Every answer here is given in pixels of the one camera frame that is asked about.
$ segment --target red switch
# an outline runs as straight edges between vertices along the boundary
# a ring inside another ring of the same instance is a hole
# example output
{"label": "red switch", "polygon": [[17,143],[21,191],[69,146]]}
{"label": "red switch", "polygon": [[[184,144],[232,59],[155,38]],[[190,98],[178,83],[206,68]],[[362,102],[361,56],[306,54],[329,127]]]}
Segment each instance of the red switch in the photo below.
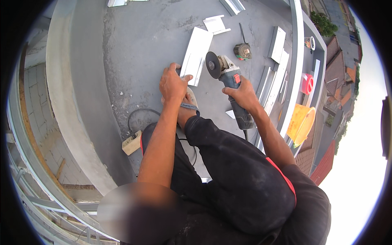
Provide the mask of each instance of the red switch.
{"label": "red switch", "polygon": [[236,83],[239,83],[241,81],[240,76],[238,74],[235,74],[233,77],[234,77]]}

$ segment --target cutting disc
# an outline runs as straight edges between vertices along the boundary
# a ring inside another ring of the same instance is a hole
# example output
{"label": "cutting disc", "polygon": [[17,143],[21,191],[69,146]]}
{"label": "cutting disc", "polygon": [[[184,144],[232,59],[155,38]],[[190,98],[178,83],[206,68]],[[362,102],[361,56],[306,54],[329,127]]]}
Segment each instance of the cutting disc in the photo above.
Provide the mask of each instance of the cutting disc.
{"label": "cutting disc", "polygon": [[208,52],[207,55],[205,56],[205,64],[207,66],[207,70],[210,73],[210,75],[218,79],[221,74],[221,66],[218,60],[218,57],[214,52]]}

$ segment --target concrete floor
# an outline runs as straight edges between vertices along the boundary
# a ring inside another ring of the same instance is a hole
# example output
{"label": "concrete floor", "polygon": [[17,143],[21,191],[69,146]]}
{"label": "concrete floor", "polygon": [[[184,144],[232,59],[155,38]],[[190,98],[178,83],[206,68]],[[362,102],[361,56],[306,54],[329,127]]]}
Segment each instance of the concrete floor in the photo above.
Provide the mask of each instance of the concrete floor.
{"label": "concrete floor", "polygon": [[[243,0],[245,11],[230,16],[219,1],[209,0],[168,0],[149,2],[129,2],[127,6],[107,8],[104,16],[103,53],[107,89],[113,113],[117,119],[122,140],[129,137],[127,117],[137,108],[162,110],[161,93],[158,83],[162,71],[171,62],[182,64],[192,29],[197,26],[206,29],[203,19],[225,15],[225,27],[231,31],[213,37],[210,51],[224,54],[241,68],[256,90],[265,65],[273,66],[268,58],[274,26],[286,32],[285,51],[290,54],[287,71],[290,72],[292,52],[291,23],[278,13],[257,0]],[[252,59],[239,61],[234,56],[233,47],[242,43],[239,23],[242,23],[246,41],[251,46]],[[223,130],[240,137],[236,121],[225,111],[231,109],[227,95],[221,92],[223,84],[213,79],[203,67],[199,86],[192,87],[198,101],[201,116],[210,118]],[[150,112],[138,112],[131,120],[134,131],[143,130],[158,116]],[[254,141],[256,129],[249,130],[250,141]],[[194,160],[194,150],[183,142],[190,161]],[[141,150],[129,156],[131,165],[138,173]],[[201,177],[209,177],[200,155],[195,169]]]}

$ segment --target yellow bucket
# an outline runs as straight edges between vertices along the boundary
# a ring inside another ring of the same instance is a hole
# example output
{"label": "yellow bucket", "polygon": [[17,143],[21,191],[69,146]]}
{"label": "yellow bucket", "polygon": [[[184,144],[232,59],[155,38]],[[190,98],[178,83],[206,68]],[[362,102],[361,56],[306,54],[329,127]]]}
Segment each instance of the yellow bucket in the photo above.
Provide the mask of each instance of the yellow bucket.
{"label": "yellow bucket", "polygon": [[295,104],[289,128],[287,129],[287,135],[294,141],[294,147],[301,145],[308,138],[315,117],[316,109],[314,107],[309,108]]}

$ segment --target foot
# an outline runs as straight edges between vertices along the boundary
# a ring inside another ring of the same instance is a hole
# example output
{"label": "foot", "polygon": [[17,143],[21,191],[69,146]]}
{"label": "foot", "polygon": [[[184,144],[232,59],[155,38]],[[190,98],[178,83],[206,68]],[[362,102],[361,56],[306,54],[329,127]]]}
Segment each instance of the foot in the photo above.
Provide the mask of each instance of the foot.
{"label": "foot", "polygon": [[[191,95],[189,93],[185,94],[184,99],[182,100],[182,103],[186,103],[186,104],[191,104],[193,105],[192,99],[191,99]],[[185,107],[180,107],[180,109],[178,110],[178,117],[177,117],[177,123],[178,125],[180,125],[180,128],[182,130],[182,132],[185,132],[185,124],[187,123],[188,119],[196,116],[196,110],[193,109],[188,109]]]}

